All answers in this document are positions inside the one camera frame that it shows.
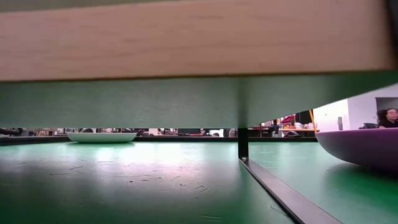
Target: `purple bowl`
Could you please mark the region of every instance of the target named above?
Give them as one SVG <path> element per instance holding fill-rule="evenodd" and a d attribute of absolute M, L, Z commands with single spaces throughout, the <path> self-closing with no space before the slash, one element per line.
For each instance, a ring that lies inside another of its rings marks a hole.
<path fill-rule="evenodd" d="M 398 172 L 398 128 L 317 133 L 321 146 L 346 162 Z"/>

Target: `woman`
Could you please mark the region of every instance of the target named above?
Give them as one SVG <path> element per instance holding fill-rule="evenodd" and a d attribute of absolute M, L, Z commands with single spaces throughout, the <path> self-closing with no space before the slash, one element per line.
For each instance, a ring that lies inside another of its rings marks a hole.
<path fill-rule="evenodd" d="M 398 112 L 394 108 L 377 112 L 379 128 L 398 128 Z"/>

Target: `dark hair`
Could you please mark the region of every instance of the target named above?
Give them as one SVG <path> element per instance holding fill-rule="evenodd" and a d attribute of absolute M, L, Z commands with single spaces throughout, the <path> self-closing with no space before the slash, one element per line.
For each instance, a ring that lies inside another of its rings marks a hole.
<path fill-rule="evenodd" d="M 397 110 L 397 109 L 395 109 L 395 108 L 388 108 L 388 109 L 386 109 L 386 110 L 379 110 L 379 111 L 377 112 L 377 118 L 379 119 L 379 121 L 385 121 L 385 120 L 387 120 L 386 116 L 387 116 L 387 112 L 388 112 L 389 110 Z"/>

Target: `white wall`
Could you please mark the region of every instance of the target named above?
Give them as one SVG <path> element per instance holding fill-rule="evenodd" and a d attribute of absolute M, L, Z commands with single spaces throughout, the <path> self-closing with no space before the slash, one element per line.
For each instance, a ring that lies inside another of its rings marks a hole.
<path fill-rule="evenodd" d="M 351 129 L 358 129 L 363 123 L 377 123 L 376 97 L 398 97 L 398 84 L 348 98 Z"/>
<path fill-rule="evenodd" d="M 313 117 L 320 132 L 338 131 L 338 117 L 343 119 L 343 130 L 349 130 L 348 100 L 340 100 L 313 110 Z"/>

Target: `white plate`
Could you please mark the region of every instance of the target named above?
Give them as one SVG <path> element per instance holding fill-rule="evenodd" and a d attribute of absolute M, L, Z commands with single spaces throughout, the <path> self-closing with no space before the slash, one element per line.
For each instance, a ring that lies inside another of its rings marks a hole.
<path fill-rule="evenodd" d="M 67 133 L 71 141 L 85 143 L 116 143 L 132 141 L 137 133 Z"/>

